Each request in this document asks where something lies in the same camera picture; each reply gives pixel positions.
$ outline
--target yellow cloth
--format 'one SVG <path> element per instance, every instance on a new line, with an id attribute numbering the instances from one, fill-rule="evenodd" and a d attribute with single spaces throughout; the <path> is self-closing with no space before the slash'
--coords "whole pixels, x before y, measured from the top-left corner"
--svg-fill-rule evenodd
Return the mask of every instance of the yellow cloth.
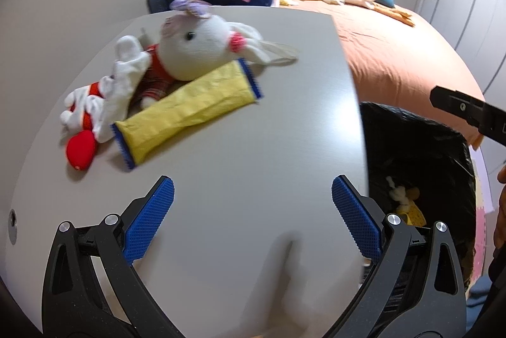
<path id="1" fill-rule="evenodd" d="M 217 118 L 260 97 L 246 64 L 232 61 L 127 120 L 116 122 L 113 130 L 128 167 L 133 169 L 182 129 Z"/>

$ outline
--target white plush glove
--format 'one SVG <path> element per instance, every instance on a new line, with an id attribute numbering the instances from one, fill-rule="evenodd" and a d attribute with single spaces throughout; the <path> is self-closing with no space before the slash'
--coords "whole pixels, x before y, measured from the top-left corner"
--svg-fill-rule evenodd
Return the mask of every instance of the white plush glove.
<path id="1" fill-rule="evenodd" d="M 77 88 L 65 98 L 67 110 L 60 115 L 60 121 L 72 135 L 89 129 L 98 143 L 106 142 L 113 137 L 110 125 L 126 118 L 132 95 L 151 64 L 151 56 L 130 35 L 118 40 L 116 55 L 112 76 Z"/>
<path id="2" fill-rule="evenodd" d="M 138 39 L 127 35 L 116 44 L 117 61 L 112 81 L 104 91 L 103 110 L 93 118 L 93 134 L 98 143 L 113 137 L 111 124 L 127 117 L 128 105 L 144 73 L 151 65 L 151 56 L 143 51 Z"/>

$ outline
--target table surface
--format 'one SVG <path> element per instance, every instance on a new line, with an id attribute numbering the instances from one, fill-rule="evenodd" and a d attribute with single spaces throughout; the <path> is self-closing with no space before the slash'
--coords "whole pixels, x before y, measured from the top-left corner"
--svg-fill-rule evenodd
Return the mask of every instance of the table surface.
<path id="1" fill-rule="evenodd" d="M 6 244 L 6 284 L 37 325 L 47 255 L 58 224 L 98 224 L 146 195 L 161 175 L 176 197 L 135 267 L 188 337 L 321 336 L 357 290 L 361 257 L 332 203 L 346 174 L 367 193 L 355 89 L 330 16 L 258 7 L 214 7 L 228 21 L 300 49 L 297 63 L 265 68 L 257 104 L 191 128 L 132 172 L 114 142 L 87 173 L 68 167 L 59 123 L 69 91 L 110 73 L 115 41 L 79 74 L 32 144 L 16 184 L 16 245 Z M 140 17 L 118 35 L 157 39 L 170 13 Z M 121 314 L 94 260 L 113 312 Z"/>

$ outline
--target black bag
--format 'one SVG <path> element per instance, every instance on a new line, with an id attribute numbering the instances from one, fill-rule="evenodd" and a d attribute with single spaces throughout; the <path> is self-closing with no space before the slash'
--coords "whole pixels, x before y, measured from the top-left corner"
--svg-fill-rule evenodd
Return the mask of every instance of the black bag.
<path id="1" fill-rule="evenodd" d="M 466 140 L 445 125 L 399 108 L 361 103 L 360 113 L 369 196 L 387 214 L 399 206 L 389 196 L 387 176 L 397 186 L 418 187 L 415 203 L 427 226 L 442 221 L 450 229 L 467 288 L 476 234 L 476 182 Z"/>

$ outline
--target metal screw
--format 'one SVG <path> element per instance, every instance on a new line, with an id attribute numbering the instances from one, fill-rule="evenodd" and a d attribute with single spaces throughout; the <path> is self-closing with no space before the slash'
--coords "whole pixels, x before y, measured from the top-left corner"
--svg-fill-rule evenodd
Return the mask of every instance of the metal screw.
<path id="1" fill-rule="evenodd" d="M 388 222 L 391 223 L 392 225 L 399 225 L 401 223 L 401 218 L 399 218 L 395 214 L 390 214 L 387 219 Z"/>
<path id="2" fill-rule="evenodd" d="M 105 217 L 105 224 L 106 225 L 114 225 L 118 222 L 118 216 L 115 216 L 114 214 L 111 214 L 107 217 Z"/>
<path id="3" fill-rule="evenodd" d="M 9 212 L 8 220 L 7 231 L 9 232 L 11 244 L 14 245 L 16 243 L 16 239 L 18 238 L 18 224 L 14 209 L 11 209 L 11 212 Z"/>
<path id="4" fill-rule="evenodd" d="M 70 223 L 65 221 L 60 224 L 60 227 L 58 228 L 61 232 L 67 232 L 70 228 Z"/>
<path id="5" fill-rule="evenodd" d="M 436 228 L 441 232 L 446 232 L 446 230 L 448 229 L 448 227 L 446 226 L 446 224 L 444 222 L 437 222 Z"/>

